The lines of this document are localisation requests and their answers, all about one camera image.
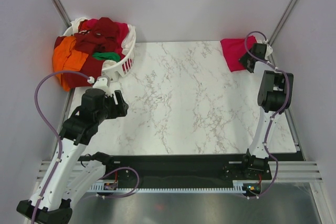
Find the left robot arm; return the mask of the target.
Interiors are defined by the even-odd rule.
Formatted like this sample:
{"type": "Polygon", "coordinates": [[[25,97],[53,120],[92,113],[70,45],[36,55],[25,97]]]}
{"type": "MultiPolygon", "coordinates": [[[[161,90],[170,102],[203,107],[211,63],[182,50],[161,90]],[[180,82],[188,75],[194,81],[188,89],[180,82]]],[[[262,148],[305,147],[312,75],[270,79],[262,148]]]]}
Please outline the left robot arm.
{"type": "Polygon", "coordinates": [[[17,212],[32,223],[68,223],[76,204],[91,185],[115,173],[115,165],[106,161],[109,156],[98,153],[70,180],[78,159],[99,125],[105,120],[125,117],[128,108],[120,90],[111,94],[102,88],[86,90],[81,104],[62,124],[60,142],[39,188],[29,199],[18,203],[17,212]]]}

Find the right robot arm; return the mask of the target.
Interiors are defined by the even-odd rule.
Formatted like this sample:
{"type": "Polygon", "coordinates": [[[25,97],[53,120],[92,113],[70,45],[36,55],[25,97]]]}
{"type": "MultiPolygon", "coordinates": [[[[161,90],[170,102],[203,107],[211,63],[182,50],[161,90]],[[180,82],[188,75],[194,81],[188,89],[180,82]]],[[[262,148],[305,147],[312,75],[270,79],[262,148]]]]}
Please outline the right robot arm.
{"type": "Polygon", "coordinates": [[[241,174],[254,178],[268,166],[269,149],[275,126],[289,108],[292,98],[294,76],[284,72],[266,60],[267,45],[253,44],[239,62],[250,72],[262,76],[257,103],[260,116],[254,139],[243,157],[241,174]]]}

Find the magenta t shirt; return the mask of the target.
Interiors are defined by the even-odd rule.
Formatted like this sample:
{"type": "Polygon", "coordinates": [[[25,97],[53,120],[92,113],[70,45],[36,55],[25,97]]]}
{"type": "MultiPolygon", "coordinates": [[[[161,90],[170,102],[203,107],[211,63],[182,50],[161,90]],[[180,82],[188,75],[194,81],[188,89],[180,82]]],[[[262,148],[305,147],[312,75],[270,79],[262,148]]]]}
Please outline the magenta t shirt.
{"type": "Polygon", "coordinates": [[[222,39],[220,41],[223,56],[230,72],[246,70],[239,59],[247,52],[244,46],[245,39],[222,39]]]}

